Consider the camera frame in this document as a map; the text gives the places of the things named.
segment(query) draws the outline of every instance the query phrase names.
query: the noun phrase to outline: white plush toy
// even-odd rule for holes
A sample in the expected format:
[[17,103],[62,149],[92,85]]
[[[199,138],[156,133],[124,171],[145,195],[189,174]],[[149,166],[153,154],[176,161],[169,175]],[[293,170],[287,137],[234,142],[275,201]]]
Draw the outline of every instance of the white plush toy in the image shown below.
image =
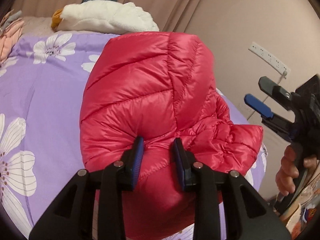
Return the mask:
[[64,7],[57,31],[93,31],[125,34],[128,32],[158,32],[150,13],[134,3],[126,4],[92,0]]

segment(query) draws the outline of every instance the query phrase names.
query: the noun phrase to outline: electrical cord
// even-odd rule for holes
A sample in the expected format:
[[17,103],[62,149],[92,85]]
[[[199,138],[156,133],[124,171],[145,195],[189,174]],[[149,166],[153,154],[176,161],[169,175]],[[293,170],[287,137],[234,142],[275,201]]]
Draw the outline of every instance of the electrical cord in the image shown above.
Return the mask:
[[[282,81],[282,79],[283,79],[287,74],[288,74],[288,72],[285,70],[285,71],[282,73],[281,77],[279,78],[279,81],[277,82],[277,85],[280,84],[280,82]],[[269,96],[266,96],[266,98],[262,101],[262,103],[264,103],[264,102],[268,99],[268,97],[269,97]],[[253,116],[253,114],[254,114],[255,112],[256,112],[256,111],[253,111],[253,112],[249,115],[249,117],[247,118],[247,120],[249,120],[249,119]]]

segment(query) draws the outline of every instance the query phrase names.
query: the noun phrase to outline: hand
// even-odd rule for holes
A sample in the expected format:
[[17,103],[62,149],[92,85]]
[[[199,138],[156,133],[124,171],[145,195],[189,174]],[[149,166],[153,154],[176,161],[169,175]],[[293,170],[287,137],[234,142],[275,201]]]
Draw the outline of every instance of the hand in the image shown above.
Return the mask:
[[[299,176],[299,171],[294,166],[296,153],[288,146],[284,151],[284,156],[281,159],[281,168],[276,175],[276,183],[282,195],[287,196],[289,193],[294,193],[296,187],[293,179]],[[308,168],[310,173],[313,174],[318,166],[316,156],[310,156],[304,159],[304,167]]]

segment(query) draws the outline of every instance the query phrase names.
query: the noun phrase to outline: red down jacket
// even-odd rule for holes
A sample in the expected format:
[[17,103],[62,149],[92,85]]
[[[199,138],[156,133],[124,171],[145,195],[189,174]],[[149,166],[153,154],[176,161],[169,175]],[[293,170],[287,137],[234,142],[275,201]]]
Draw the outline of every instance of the red down jacket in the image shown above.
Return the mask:
[[169,151],[175,137],[217,171],[244,175],[257,158],[262,128],[231,122],[212,67],[197,36],[152,32],[111,39],[90,74],[80,115],[85,167],[103,169],[138,135],[145,140],[137,187],[123,193],[131,239],[162,239],[194,222],[195,195],[181,191]]

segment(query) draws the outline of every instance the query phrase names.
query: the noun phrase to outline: bed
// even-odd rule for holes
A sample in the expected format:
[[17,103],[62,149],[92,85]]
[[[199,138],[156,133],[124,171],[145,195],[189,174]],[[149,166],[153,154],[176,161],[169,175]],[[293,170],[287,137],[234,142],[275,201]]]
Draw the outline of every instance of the bed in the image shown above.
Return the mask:
[[[0,219],[17,239],[28,238],[51,201],[84,167],[79,143],[84,87],[105,44],[117,36],[53,33],[48,18],[26,21],[25,34],[0,69]],[[217,91],[230,108],[231,120],[248,124]],[[265,174],[267,155],[262,145],[246,175],[256,190]],[[222,204],[220,213],[225,239]],[[192,235],[193,225],[167,239],[189,240]]]

